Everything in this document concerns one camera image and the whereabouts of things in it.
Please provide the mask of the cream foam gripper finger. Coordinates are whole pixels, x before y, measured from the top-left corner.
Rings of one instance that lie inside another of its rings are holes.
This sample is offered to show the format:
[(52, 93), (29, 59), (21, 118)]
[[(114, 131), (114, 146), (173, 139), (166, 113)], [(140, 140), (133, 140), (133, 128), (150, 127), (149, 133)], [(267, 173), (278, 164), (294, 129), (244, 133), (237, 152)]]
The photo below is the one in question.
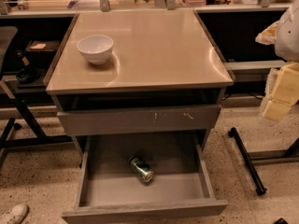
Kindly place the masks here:
[(288, 63), (279, 70), (271, 68), (262, 101), (262, 116), (279, 121), (299, 101), (299, 63)]

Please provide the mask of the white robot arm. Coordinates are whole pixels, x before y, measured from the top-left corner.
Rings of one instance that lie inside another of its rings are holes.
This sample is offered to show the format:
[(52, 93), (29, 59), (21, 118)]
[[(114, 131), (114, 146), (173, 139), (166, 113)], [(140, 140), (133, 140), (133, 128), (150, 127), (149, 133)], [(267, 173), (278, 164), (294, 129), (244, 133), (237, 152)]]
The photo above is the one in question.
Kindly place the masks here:
[(287, 62), (279, 70), (270, 70), (261, 104), (264, 118), (279, 121), (299, 100), (299, 0), (259, 33), (255, 41), (274, 45), (276, 55)]

